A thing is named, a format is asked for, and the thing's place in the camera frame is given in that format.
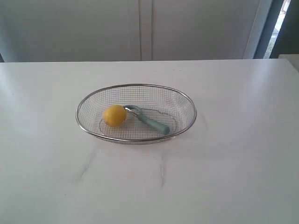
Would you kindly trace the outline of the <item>teal handled peeler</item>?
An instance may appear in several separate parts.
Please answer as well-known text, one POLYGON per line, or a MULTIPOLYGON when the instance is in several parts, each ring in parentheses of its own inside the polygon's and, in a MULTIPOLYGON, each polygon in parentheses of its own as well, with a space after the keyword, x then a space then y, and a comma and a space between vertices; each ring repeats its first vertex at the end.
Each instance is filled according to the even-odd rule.
POLYGON ((125 105, 123 108, 133 114, 139 121, 145 123, 147 126, 155 129, 163 135, 168 135, 170 133, 170 128, 167 125, 164 125, 156 120, 150 119, 149 117, 143 114, 141 108, 135 105, 125 105))

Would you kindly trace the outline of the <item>yellow lemon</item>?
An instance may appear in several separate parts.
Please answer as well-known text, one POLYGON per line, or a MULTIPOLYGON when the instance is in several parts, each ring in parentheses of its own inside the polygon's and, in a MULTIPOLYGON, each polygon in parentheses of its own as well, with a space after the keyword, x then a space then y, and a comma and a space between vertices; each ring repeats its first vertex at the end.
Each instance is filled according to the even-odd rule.
POLYGON ((103 112, 103 120, 110 127, 120 126, 126 117, 127 112, 121 105, 112 105, 103 112))

